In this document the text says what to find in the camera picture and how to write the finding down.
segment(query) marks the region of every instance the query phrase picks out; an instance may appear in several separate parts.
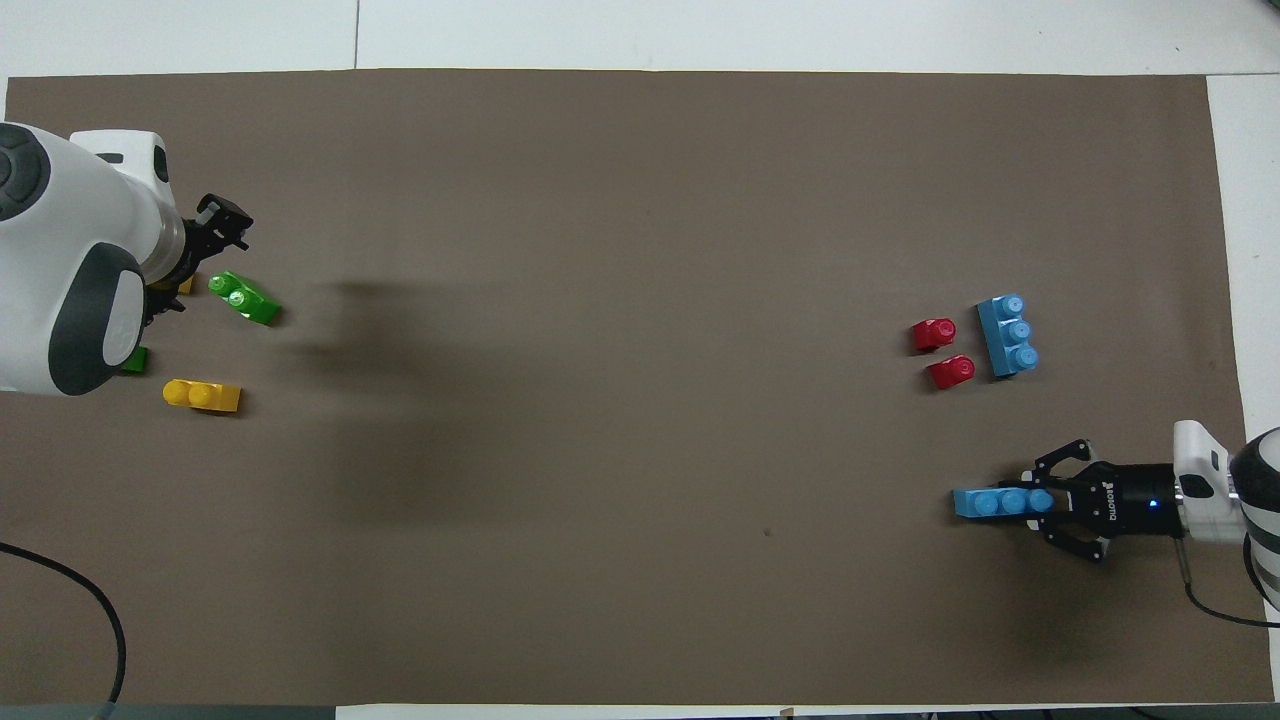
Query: lego brick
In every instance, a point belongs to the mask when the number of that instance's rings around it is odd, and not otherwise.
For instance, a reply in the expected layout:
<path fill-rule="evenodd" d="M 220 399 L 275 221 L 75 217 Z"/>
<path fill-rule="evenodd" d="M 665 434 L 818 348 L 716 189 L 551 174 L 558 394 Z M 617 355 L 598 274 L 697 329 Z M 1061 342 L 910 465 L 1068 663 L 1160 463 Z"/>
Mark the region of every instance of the lego brick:
<path fill-rule="evenodd" d="M 977 368 L 973 360 L 964 355 L 952 355 L 941 363 L 929 365 L 929 375 L 938 389 L 955 387 L 974 375 Z"/>
<path fill-rule="evenodd" d="M 920 320 L 911 325 L 911 334 L 915 337 L 915 348 L 922 352 L 933 352 L 943 345 L 951 345 L 956 338 L 956 324 L 951 318 L 934 318 Z"/>
<path fill-rule="evenodd" d="M 1015 518 L 1039 515 L 1053 509 L 1053 496 L 1044 489 L 977 488 L 951 491 L 961 518 Z"/>
<path fill-rule="evenodd" d="M 174 378 L 164 386 L 164 400 L 178 407 L 234 413 L 239 409 L 239 386 L 202 383 Z"/>
<path fill-rule="evenodd" d="M 1001 295 L 978 304 L 978 319 L 987 341 L 987 354 L 997 378 L 1007 378 L 1039 364 L 1039 352 L 1032 347 L 1032 324 L 1023 319 L 1024 302 L 1019 295 Z"/>
<path fill-rule="evenodd" d="M 147 369 L 147 348 L 141 345 L 133 348 L 129 359 L 120 365 L 122 373 L 137 374 Z"/>
<path fill-rule="evenodd" d="M 224 270 L 209 278 L 209 290 L 244 318 L 264 325 L 280 311 L 280 305 L 261 288 L 236 273 Z"/>

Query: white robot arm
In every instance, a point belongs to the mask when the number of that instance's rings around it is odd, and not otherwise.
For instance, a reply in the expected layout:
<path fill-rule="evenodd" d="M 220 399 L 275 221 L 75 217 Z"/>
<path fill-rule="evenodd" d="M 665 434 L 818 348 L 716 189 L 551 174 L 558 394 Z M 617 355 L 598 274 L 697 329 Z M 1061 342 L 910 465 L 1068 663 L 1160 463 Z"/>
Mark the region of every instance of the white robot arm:
<path fill-rule="evenodd" d="M 1053 469 L 1066 459 L 1087 465 L 1069 478 L 1055 475 Z M 1254 438 L 1233 457 L 1203 425 L 1180 420 L 1174 424 L 1172 464 L 1114 465 L 1098 460 L 1089 441 L 1076 439 L 1038 457 L 1019 480 L 1000 487 L 1044 489 L 1055 500 L 1044 511 L 975 519 L 1025 520 L 1050 544 L 1092 562 L 1102 562 L 1111 541 L 1120 536 L 1171 537 L 1192 602 L 1235 623 L 1280 626 L 1203 607 L 1192 593 L 1181 544 L 1188 537 L 1247 543 L 1249 578 L 1280 609 L 1280 428 Z M 1080 530 L 1087 534 L 1082 537 Z"/>
<path fill-rule="evenodd" d="M 164 141 L 142 131 L 63 140 L 0 123 L 0 391 L 83 395 L 145 324 L 182 310 L 177 287 L 252 224 L 206 195 L 183 220 Z"/>

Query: brown paper mat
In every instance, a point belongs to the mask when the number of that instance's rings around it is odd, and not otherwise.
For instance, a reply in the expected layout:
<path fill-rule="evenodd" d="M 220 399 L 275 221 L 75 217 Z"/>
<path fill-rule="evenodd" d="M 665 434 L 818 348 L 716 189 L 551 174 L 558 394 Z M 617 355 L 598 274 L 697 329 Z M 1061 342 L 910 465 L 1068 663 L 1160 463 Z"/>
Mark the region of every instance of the brown paper mat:
<path fill-rule="evenodd" d="M 160 132 L 184 213 L 257 219 L 204 278 L 285 305 L 202 290 L 146 377 L 0 396 L 3 537 L 116 600 L 129 702 L 1271 697 L 1167 539 L 1093 566 L 950 509 L 1079 436 L 1243 442 L 1202 78 L 41 78 L 9 117 Z M 1014 291 L 1042 366 L 992 383 L 973 305 Z M 937 315 L 982 373 L 946 393 Z M 0 700 L 100 694 L 88 598 L 0 571 Z"/>

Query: white table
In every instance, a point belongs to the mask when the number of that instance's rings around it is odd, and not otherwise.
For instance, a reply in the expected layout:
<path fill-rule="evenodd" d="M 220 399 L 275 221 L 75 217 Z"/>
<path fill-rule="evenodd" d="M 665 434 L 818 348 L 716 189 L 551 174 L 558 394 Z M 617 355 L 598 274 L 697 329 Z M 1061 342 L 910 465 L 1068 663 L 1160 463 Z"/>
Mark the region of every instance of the white table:
<path fill-rule="evenodd" d="M 1270 328 L 1280 318 L 1280 12 L 1262 0 L 0 0 L 0 79 L 387 67 L 1208 76 L 1244 427 L 1252 437 L 1280 425 L 1280 333 Z M 1280 676 L 1274 632 L 1271 648 Z M 780 710 L 381 706 L 339 716 Z"/>

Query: small green brick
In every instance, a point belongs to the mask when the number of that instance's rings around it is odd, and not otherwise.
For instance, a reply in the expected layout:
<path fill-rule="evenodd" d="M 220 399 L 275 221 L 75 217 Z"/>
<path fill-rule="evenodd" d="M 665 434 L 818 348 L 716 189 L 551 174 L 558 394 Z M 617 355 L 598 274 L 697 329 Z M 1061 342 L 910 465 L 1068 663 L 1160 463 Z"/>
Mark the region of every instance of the small green brick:
<path fill-rule="evenodd" d="M 133 355 L 120 365 L 122 373 L 137 374 L 147 369 L 147 348 L 141 345 L 133 348 Z"/>
<path fill-rule="evenodd" d="M 237 313 L 264 325 L 280 311 L 280 304 L 268 297 L 247 279 L 232 272 L 221 272 L 209 278 L 209 290 L 221 297 Z"/>

